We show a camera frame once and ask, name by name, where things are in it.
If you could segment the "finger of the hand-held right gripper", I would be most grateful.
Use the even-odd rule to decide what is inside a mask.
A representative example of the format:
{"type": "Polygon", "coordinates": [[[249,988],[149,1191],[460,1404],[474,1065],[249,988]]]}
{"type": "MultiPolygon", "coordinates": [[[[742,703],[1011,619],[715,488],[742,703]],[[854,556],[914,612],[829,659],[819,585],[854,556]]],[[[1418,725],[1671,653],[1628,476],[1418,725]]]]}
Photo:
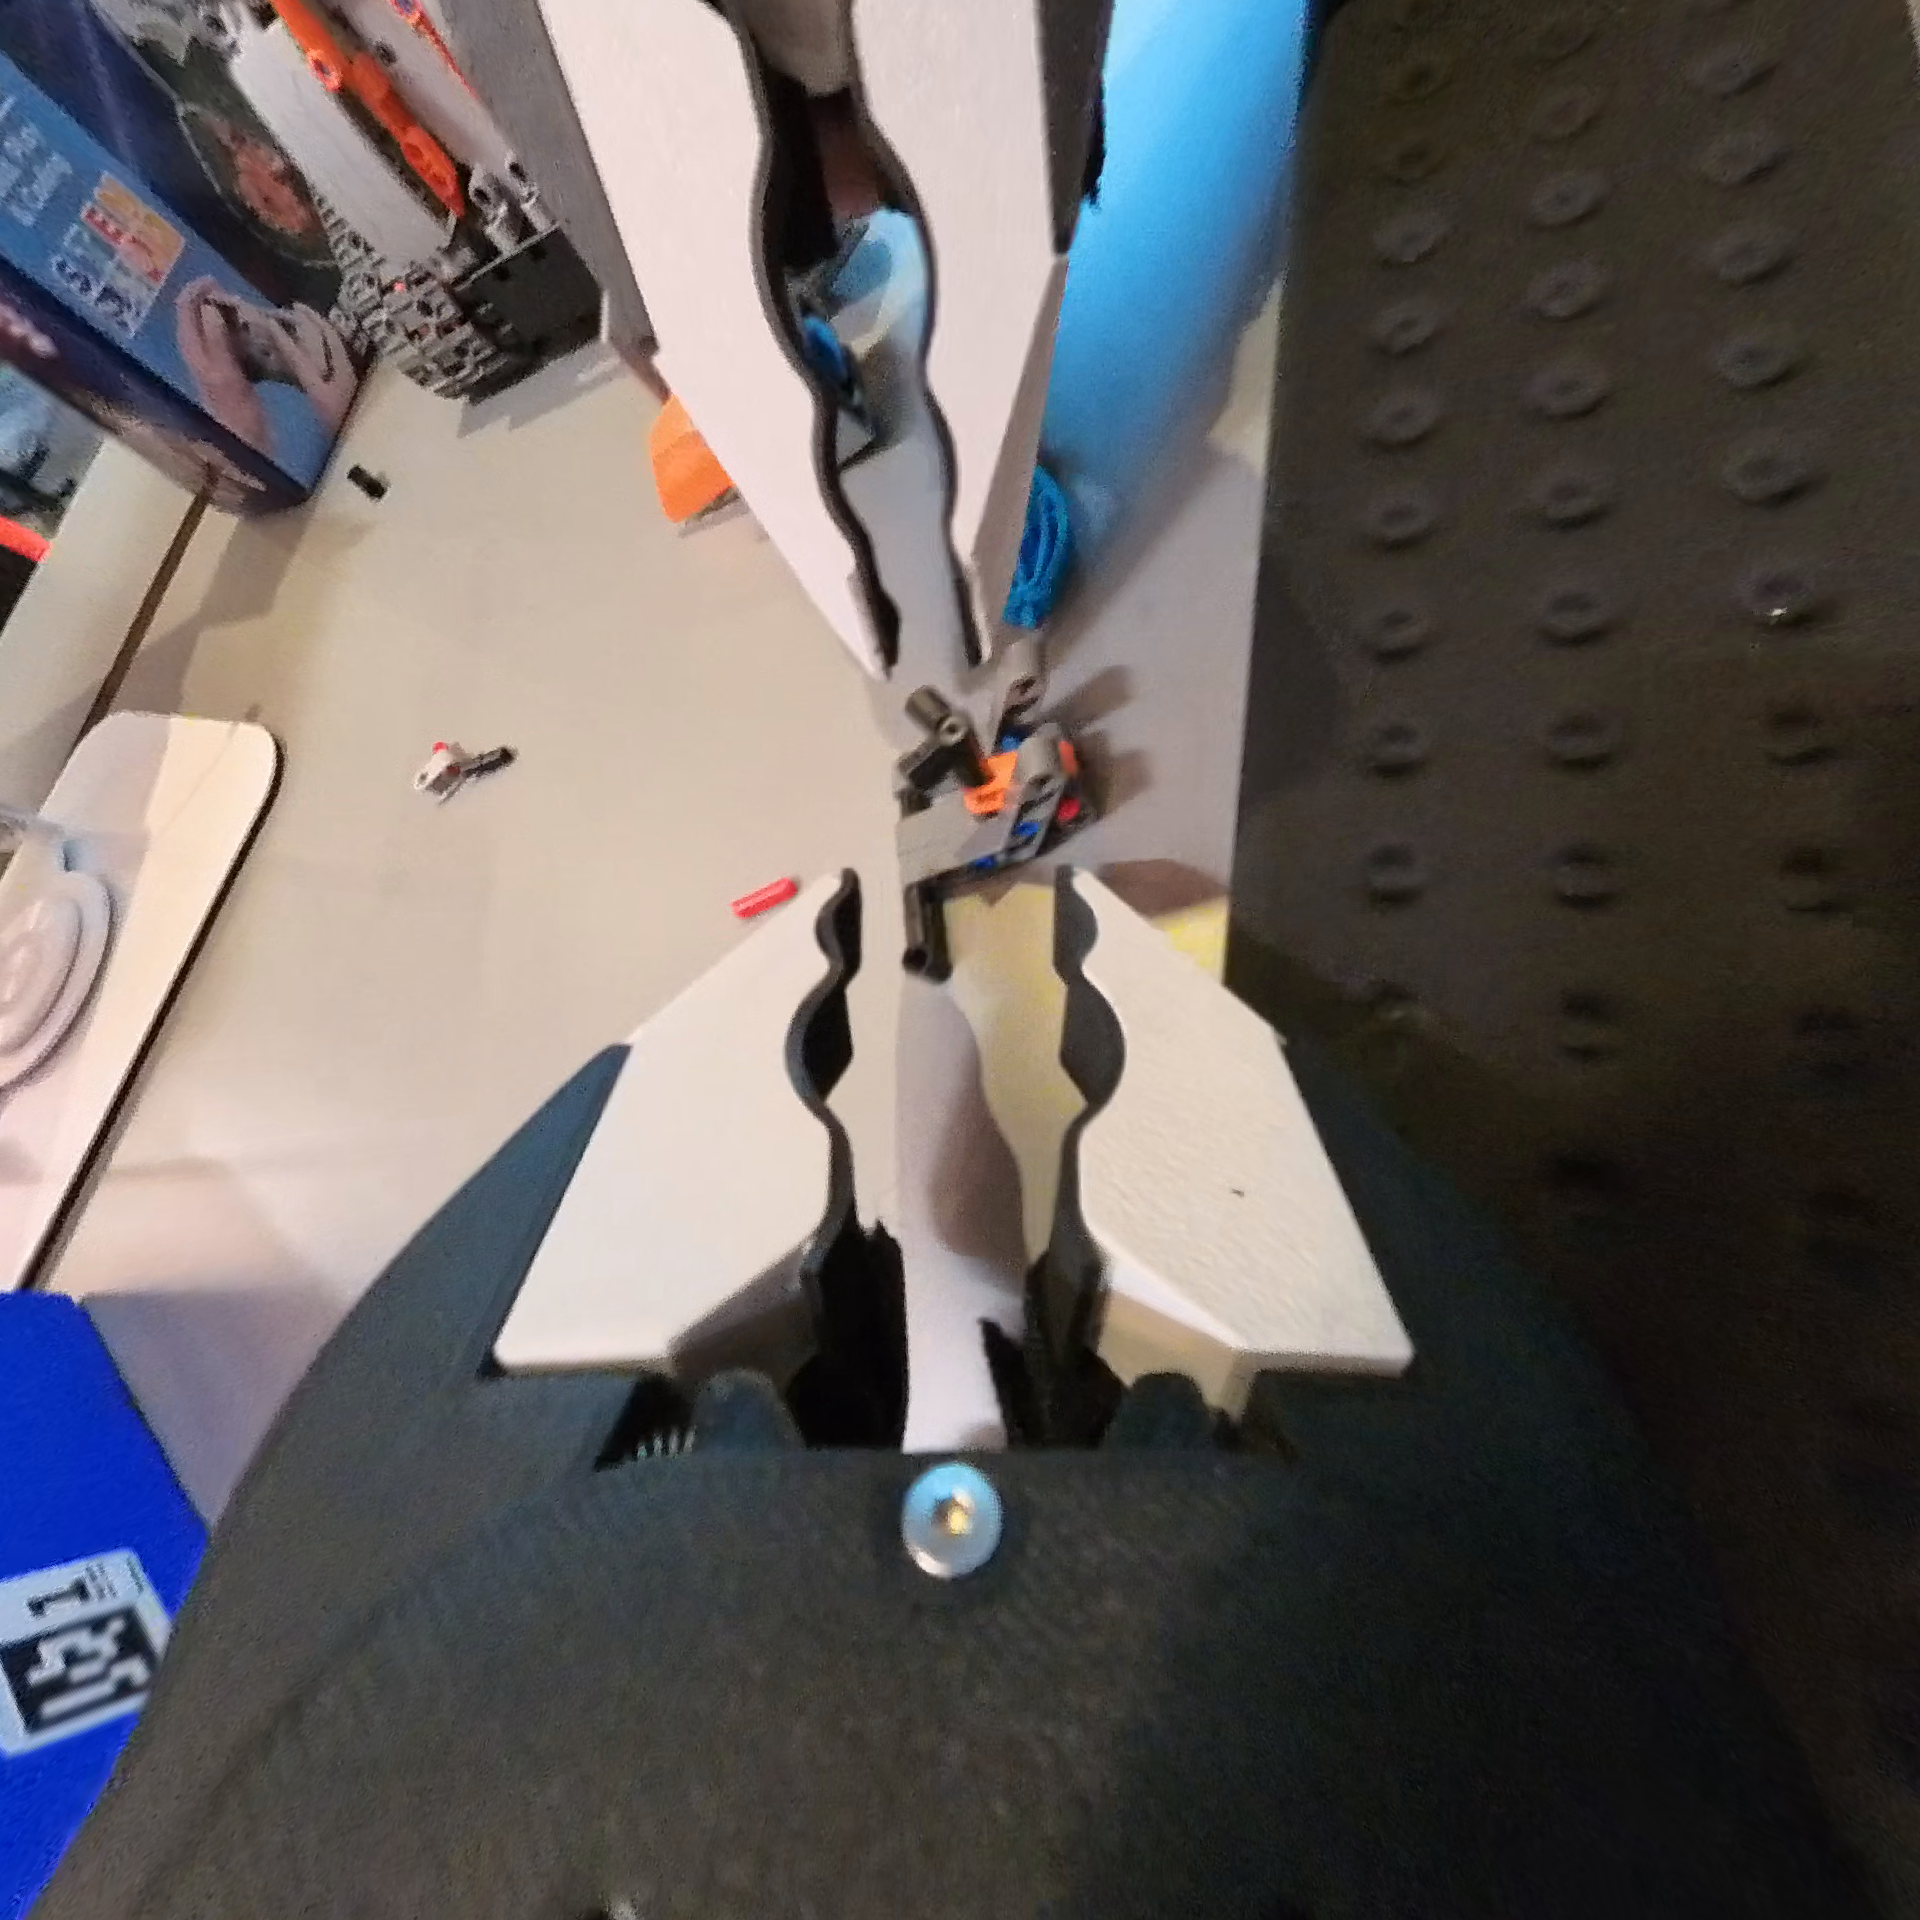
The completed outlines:
{"type": "Polygon", "coordinates": [[[785,167],[761,61],[731,7],[542,4],[657,337],[657,365],[809,601],[875,681],[898,611],[836,470],[771,209],[785,167]]]}
{"type": "Polygon", "coordinates": [[[1045,15],[852,3],[854,96],[925,251],[923,387],[973,664],[1001,645],[1065,292],[1045,15]]]}

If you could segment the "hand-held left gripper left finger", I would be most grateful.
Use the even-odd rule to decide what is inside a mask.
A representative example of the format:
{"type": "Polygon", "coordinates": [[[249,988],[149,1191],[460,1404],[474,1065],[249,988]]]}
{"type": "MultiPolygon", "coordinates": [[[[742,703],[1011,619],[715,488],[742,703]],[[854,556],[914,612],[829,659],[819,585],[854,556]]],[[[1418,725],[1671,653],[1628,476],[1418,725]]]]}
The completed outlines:
{"type": "Polygon", "coordinates": [[[495,1337],[511,1373],[793,1375],[857,1222],[833,1092],[852,1061],[852,871],[809,883],[627,1040],[495,1337]]]}

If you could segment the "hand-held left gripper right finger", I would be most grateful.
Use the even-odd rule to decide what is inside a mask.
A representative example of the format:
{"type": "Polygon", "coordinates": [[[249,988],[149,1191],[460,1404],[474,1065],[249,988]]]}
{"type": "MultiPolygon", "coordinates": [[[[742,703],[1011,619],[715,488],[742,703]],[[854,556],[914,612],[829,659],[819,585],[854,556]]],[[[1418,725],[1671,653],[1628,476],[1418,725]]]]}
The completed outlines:
{"type": "Polygon", "coordinates": [[[1050,1347],[1111,1375],[1403,1375],[1411,1337],[1277,1031],[1087,871],[1053,877],[1050,1347]]]}

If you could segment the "grey orange brick assembly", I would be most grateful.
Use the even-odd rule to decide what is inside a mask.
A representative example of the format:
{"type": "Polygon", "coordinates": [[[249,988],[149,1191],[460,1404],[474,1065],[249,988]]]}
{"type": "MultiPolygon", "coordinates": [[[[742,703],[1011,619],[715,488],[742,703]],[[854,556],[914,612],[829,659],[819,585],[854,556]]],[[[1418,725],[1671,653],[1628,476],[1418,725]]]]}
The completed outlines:
{"type": "Polygon", "coordinates": [[[903,711],[916,732],[897,758],[903,969],[945,982],[948,895],[1058,849],[1098,809],[1073,736],[1042,703],[1023,737],[996,757],[970,713],[932,686],[916,687],[903,711]]]}

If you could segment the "grey tracked toy robot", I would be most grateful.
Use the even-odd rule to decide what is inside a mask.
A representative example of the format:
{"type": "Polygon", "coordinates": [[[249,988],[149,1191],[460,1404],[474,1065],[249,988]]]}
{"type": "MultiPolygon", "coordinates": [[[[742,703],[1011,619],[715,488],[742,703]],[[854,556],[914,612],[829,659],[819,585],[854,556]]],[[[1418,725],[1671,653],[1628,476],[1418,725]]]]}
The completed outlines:
{"type": "Polygon", "coordinates": [[[319,205],[350,331],[452,400],[586,348],[604,294],[451,46],[449,4],[204,4],[319,205]]]}

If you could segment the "light blue brick separator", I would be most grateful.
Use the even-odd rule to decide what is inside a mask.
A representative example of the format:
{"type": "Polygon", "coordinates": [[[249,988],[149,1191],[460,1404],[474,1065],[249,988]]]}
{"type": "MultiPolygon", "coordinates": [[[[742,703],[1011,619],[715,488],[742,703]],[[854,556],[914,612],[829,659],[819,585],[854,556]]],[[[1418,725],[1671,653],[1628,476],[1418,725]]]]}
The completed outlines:
{"type": "Polygon", "coordinates": [[[1015,569],[1001,604],[1001,623],[1036,633],[1050,623],[1073,585],[1077,532],[1073,495],[1045,461],[1036,461],[1023,502],[1015,569]]]}

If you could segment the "blue robot kit box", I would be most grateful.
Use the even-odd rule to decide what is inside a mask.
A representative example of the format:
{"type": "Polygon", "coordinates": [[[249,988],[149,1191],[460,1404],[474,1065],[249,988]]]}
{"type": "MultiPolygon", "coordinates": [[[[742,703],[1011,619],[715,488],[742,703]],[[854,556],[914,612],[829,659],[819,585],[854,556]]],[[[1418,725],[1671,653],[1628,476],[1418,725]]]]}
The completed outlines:
{"type": "Polygon", "coordinates": [[[234,515],[307,502],[367,365],[345,223],[234,77],[249,4],[3,4],[5,360],[234,515]]]}

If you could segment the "white stand base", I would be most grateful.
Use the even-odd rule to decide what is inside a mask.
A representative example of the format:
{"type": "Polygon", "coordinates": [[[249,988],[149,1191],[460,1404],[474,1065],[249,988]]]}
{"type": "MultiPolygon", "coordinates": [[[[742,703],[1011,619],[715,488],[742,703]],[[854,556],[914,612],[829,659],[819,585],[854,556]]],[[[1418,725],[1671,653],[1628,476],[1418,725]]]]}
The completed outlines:
{"type": "Polygon", "coordinates": [[[5,1289],[45,1281],[278,781],[261,725],[116,711],[5,807],[5,1289]]]}

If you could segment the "blue storage bin with tag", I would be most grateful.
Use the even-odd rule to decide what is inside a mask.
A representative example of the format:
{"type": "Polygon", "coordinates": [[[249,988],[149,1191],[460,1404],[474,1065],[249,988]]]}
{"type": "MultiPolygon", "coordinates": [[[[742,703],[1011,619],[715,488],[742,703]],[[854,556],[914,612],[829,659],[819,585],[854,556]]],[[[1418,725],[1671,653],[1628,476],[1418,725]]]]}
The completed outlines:
{"type": "Polygon", "coordinates": [[[89,1315],[5,1294],[5,1918],[33,1909],[105,1790],[206,1543],[89,1315]]]}

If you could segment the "black dimpled mat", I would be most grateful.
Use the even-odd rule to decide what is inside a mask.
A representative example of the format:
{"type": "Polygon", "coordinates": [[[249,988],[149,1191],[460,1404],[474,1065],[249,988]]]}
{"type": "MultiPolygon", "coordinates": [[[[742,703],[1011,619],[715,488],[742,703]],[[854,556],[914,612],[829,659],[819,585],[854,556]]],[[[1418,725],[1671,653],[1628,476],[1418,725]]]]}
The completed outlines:
{"type": "Polygon", "coordinates": [[[1914,4],[1321,4],[1229,973],[1571,1307],[1915,1916],[1914,4]]]}

